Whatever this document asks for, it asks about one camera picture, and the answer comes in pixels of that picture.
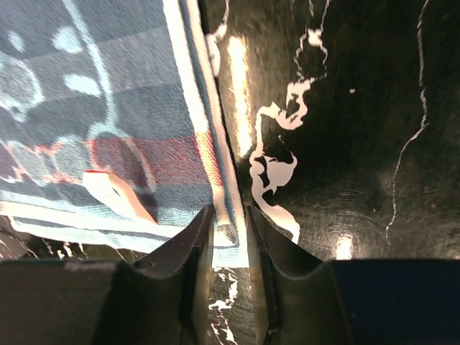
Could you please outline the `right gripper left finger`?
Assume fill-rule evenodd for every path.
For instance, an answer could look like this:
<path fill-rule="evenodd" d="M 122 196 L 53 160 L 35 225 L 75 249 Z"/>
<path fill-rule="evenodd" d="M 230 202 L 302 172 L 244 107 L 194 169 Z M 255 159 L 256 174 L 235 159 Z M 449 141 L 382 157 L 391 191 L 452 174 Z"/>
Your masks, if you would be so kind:
<path fill-rule="evenodd" d="M 177 235 L 134 266 L 147 277 L 146 327 L 154 344 L 205 344 L 215 211 L 204 206 Z"/>

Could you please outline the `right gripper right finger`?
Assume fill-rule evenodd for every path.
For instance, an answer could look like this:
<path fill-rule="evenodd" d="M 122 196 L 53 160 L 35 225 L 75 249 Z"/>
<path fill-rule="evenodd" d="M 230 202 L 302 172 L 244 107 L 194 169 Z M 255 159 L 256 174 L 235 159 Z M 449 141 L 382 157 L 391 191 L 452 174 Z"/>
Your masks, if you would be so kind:
<path fill-rule="evenodd" d="M 249 206 L 247 250 L 257 344 L 294 344 L 300 339 L 305 278 L 322 261 L 293 243 Z"/>

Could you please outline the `light blue patterned towel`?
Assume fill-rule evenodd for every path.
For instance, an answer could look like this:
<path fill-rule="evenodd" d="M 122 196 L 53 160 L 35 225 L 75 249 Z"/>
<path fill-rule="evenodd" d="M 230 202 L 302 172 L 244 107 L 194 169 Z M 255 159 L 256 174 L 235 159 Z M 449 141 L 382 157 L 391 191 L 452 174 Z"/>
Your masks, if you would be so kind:
<path fill-rule="evenodd" d="M 206 204 L 213 264 L 247 241 L 198 1 L 1 3 L 1 214 L 150 252 Z"/>

